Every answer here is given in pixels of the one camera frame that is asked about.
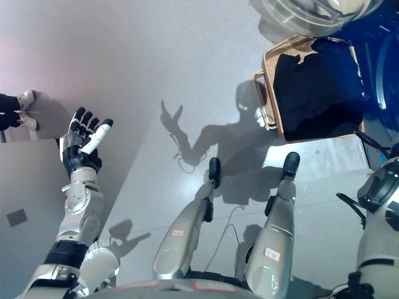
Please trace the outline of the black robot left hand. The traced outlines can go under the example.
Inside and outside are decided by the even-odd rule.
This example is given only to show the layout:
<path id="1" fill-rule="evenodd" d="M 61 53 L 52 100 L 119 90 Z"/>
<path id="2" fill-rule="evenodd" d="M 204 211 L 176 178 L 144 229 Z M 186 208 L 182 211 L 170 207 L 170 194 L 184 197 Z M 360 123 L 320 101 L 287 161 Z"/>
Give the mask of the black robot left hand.
<path id="1" fill-rule="evenodd" d="M 98 146 L 113 126 L 113 120 L 100 121 L 84 107 L 74 113 L 67 132 L 59 138 L 60 161 L 68 175 L 81 168 L 93 169 L 96 173 L 102 167 Z"/>

